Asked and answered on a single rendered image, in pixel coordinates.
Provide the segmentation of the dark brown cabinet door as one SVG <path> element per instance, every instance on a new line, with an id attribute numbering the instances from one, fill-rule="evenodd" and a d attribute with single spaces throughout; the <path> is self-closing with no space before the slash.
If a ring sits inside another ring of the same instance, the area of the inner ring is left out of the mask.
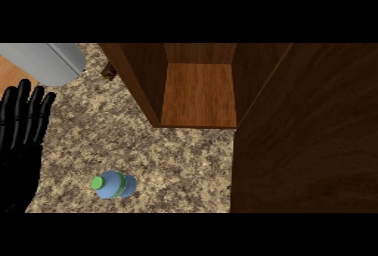
<path id="1" fill-rule="evenodd" d="M 235 132 L 231 211 L 378 212 L 378 43 L 294 43 Z"/>

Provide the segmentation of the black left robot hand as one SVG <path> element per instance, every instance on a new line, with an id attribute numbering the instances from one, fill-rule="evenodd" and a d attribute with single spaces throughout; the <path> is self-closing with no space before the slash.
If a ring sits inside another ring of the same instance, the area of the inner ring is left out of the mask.
<path id="1" fill-rule="evenodd" d="M 29 79 L 7 88 L 0 99 L 0 213 L 23 214 L 38 193 L 55 99 Z"/>

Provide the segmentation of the grey rounded appliance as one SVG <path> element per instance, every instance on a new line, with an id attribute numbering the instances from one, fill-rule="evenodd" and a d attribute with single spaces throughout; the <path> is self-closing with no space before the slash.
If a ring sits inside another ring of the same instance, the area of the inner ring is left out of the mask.
<path id="1" fill-rule="evenodd" d="M 86 70 L 74 43 L 0 43 L 0 54 L 46 86 L 64 86 Z"/>

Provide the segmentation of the blue water bottle green cap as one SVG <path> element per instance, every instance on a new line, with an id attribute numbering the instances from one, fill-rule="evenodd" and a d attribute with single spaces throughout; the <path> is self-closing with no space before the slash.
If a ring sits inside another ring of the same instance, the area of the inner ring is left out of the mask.
<path id="1" fill-rule="evenodd" d="M 108 170 L 92 179 L 91 186 L 103 199 L 128 198 L 137 191 L 137 178 Z"/>

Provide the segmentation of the brown wooden cabinet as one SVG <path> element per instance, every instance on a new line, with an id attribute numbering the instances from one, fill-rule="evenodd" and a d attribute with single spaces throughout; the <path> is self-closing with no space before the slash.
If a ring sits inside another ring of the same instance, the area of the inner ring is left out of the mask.
<path id="1" fill-rule="evenodd" d="M 156 128 L 234 129 L 289 43 L 104 43 L 110 68 Z"/>

